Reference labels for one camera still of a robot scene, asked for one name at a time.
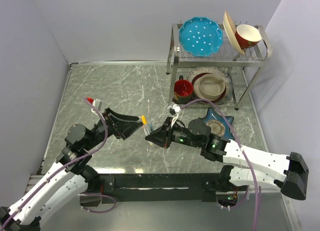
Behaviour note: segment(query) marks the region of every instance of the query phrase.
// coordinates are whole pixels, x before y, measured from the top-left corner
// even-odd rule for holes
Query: cup
[[[192,92],[194,91],[194,86],[188,80],[185,80],[182,75],[179,76],[179,80],[174,84],[174,99],[179,105],[186,104]]]
[[[243,50],[255,46],[262,39],[259,30],[247,24],[238,25],[234,35]]]

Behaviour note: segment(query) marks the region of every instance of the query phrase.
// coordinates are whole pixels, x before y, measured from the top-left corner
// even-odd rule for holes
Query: gray marble table
[[[64,138],[70,126],[80,123],[91,129],[99,120],[83,97],[104,100],[103,108],[110,107],[120,114],[145,115],[155,129],[170,116],[167,104],[171,76],[166,75],[165,65],[77,64],[71,67],[70,72],[46,152],[43,174],[64,148]],[[232,78],[236,97],[239,98],[246,88],[245,80],[236,68],[232,70]],[[242,144],[264,150],[249,98],[238,111],[233,108],[223,108],[222,111],[225,115],[234,116],[233,127]],[[204,117],[206,112],[206,108],[186,108],[179,119],[188,124],[192,119]],[[89,165],[99,173],[215,173],[223,166],[204,159],[199,149],[177,143],[168,149],[150,146],[144,137],[142,128],[125,141],[110,137]]]

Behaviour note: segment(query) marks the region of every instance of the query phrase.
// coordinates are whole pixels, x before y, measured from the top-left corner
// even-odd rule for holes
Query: metal dish rack
[[[255,45],[252,48],[247,48],[245,50],[244,55],[240,55],[231,46],[229,39],[227,37],[227,34],[225,32],[224,26],[222,24],[219,24],[219,27],[223,31],[223,44],[220,47],[219,51],[216,52],[215,54],[212,54],[209,57],[195,57],[189,54],[188,52],[186,52],[179,42],[179,29],[182,27],[182,25],[183,25],[182,23],[178,23],[178,24],[174,23],[172,25],[172,30],[171,30],[170,50],[169,50],[169,55],[168,55],[168,60],[166,65],[166,74],[169,75],[170,73],[172,73],[168,103],[170,104],[174,97],[174,87],[175,87],[175,82],[177,80],[178,68],[182,68],[182,70],[185,68],[197,68],[197,67],[227,68],[227,73],[230,75],[231,80],[232,80],[231,69],[234,67],[257,68],[251,82],[247,85],[239,101],[236,100],[235,89],[233,89],[230,100],[219,105],[219,107],[221,108],[232,107],[238,110],[244,98],[246,98],[249,95],[251,89],[253,88],[254,84],[256,83],[257,79],[261,75],[263,69],[265,68],[267,62],[269,61],[272,55],[271,44],[264,28],[261,25],[255,26],[259,30],[262,36],[262,41],[265,46],[265,50],[263,50],[264,51],[263,53],[265,53],[264,57],[259,48],[259,45]],[[208,105],[206,104],[199,104],[199,103],[190,105],[190,107],[193,107],[193,108],[194,107],[204,108],[207,106]]]

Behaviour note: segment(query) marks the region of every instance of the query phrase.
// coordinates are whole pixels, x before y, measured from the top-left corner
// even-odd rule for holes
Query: plate
[[[186,80],[192,83],[194,78],[198,75],[205,75],[205,74],[214,74],[219,76],[223,79],[225,83],[225,94],[222,96],[222,99],[215,100],[215,104],[220,105],[224,102],[227,102],[230,100],[230,96],[232,95],[232,92],[234,90],[234,87],[232,85],[231,78],[229,77],[229,74],[227,74],[223,69],[218,67],[197,67],[195,69],[192,69]]]
[[[192,85],[193,85],[193,94],[195,95],[195,98],[200,98],[200,99],[205,99],[205,97],[201,94],[200,90],[199,90],[199,82],[200,82],[200,78],[204,75],[210,74],[209,72],[207,73],[200,73],[197,76],[194,77],[194,79],[192,80]],[[218,97],[215,100],[210,100],[212,103],[216,103],[218,101],[220,101],[224,95],[226,94],[226,89],[224,89],[224,91],[222,92],[222,94],[220,95],[220,97]]]
[[[233,116],[225,116],[229,124],[234,121]],[[224,118],[218,114],[212,107],[209,107],[205,117],[200,118],[203,122],[211,128],[211,133],[220,137],[225,137],[230,140],[235,140],[234,135],[231,133],[229,126]]]
[[[208,57],[220,49],[224,39],[219,25],[207,17],[194,17],[179,30],[183,49],[195,57]]]
[[[241,47],[238,43],[238,40],[236,39],[236,35],[235,35],[236,34],[236,26],[227,11],[224,12],[222,24],[223,24],[225,33],[230,41],[230,44],[232,45],[234,50],[239,52],[241,55],[244,55],[245,51],[243,49],[241,49]]]

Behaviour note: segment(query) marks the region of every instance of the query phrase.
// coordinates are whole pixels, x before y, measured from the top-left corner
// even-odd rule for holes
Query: blue bowl
[[[195,57],[208,57],[219,51],[224,42],[219,25],[207,17],[194,17],[179,30],[183,49]]]

